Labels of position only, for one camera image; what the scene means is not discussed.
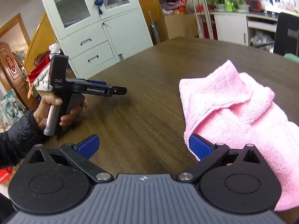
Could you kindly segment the black jacket left forearm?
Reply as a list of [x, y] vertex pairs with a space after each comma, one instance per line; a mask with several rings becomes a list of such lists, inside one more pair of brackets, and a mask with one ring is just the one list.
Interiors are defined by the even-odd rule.
[[0, 134], [1, 169], [17, 165], [34, 145], [49, 139], [38, 127], [33, 113], [34, 110], [27, 111], [8, 131]]

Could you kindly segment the person's left hand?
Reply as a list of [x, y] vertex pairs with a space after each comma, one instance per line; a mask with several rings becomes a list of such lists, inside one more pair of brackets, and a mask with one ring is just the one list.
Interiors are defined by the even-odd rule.
[[[36, 111], [33, 113], [34, 119], [36, 120], [39, 128], [41, 130], [44, 130], [44, 128], [46, 127], [46, 121], [47, 121], [47, 117], [48, 117], [48, 112], [50, 110], [50, 106], [61, 106], [63, 103], [63, 100], [59, 97], [57, 97], [55, 94], [53, 93], [45, 93], [40, 101], [40, 104], [38, 106], [38, 108], [36, 109]], [[83, 102], [72, 108], [70, 113], [67, 115], [63, 115], [61, 117], [61, 122], [60, 125], [62, 127], [68, 127], [71, 124], [73, 124], [77, 118], [79, 117], [79, 115], [82, 113], [83, 108], [86, 108], [88, 105], [87, 100], [83, 100]]]

